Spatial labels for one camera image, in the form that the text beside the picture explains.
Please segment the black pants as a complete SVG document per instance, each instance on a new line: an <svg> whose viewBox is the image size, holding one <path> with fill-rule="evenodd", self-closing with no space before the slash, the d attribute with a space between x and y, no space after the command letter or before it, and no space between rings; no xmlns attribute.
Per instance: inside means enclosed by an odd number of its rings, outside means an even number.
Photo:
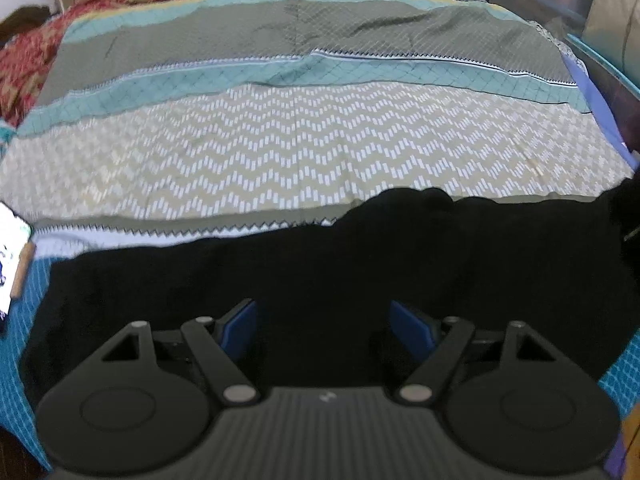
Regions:
<svg viewBox="0 0 640 480"><path fill-rule="evenodd" d="M68 264L92 309L88 356L130 322L171 330L250 298L264 318L245 356L256 382L396 382L409 363L386 330L399 301L488 330L525 322L600 378L639 327L639 183L590 202L510 204L395 188L330 226L87 252Z"/></svg>

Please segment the blue patterned bed sheet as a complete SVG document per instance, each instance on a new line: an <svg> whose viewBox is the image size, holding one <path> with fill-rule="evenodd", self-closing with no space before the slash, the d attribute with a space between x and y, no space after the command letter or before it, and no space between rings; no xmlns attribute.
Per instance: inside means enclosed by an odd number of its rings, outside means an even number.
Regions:
<svg viewBox="0 0 640 480"><path fill-rule="evenodd" d="M1 429L44 471L51 464L37 437L35 408L88 356L92 309L78 300L78 273L68 262L89 250L76 240L37 248L21 297L1 323Z"/></svg>

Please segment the smartphone with lit screen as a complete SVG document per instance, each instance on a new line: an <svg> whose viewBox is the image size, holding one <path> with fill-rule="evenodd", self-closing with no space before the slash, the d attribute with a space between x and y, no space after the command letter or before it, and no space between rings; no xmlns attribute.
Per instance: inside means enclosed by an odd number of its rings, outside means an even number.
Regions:
<svg viewBox="0 0 640 480"><path fill-rule="evenodd" d="M1 330L6 328L15 300L22 296L26 275L34 258L32 226L5 202L0 206L0 315Z"/></svg>

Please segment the striped zigzag bedspread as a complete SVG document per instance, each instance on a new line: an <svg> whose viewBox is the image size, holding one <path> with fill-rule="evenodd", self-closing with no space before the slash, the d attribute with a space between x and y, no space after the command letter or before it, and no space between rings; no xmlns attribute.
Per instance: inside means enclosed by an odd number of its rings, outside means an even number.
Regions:
<svg viewBox="0 0 640 480"><path fill-rule="evenodd" d="M388 188L589 200L634 171L586 74L488 3L121 6L71 21L46 71L1 198L63 244L329 222Z"/></svg>

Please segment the dark bedside furniture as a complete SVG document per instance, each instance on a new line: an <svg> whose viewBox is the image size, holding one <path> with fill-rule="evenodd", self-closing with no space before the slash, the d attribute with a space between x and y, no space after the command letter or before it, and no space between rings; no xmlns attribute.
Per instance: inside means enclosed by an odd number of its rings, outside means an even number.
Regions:
<svg viewBox="0 0 640 480"><path fill-rule="evenodd" d="M639 0L489 0L546 26L587 66L631 151L639 148Z"/></svg>

